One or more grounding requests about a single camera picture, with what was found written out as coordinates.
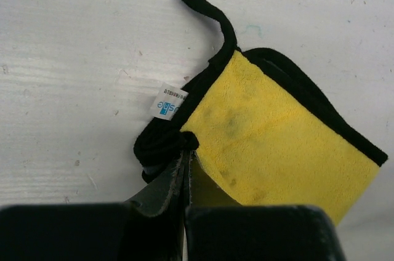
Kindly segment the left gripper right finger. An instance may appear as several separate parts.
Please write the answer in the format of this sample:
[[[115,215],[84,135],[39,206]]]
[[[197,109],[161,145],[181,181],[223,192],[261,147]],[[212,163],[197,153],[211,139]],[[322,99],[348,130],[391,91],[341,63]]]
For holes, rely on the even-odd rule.
[[[345,260],[331,219],[311,205],[242,206],[202,169],[185,166],[189,260]]]

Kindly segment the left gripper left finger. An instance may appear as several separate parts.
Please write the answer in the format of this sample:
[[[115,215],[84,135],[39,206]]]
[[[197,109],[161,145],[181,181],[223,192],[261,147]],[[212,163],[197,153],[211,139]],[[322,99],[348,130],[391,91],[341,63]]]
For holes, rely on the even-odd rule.
[[[2,260],[181,260],[187,152],[121,203],[1,209]]]

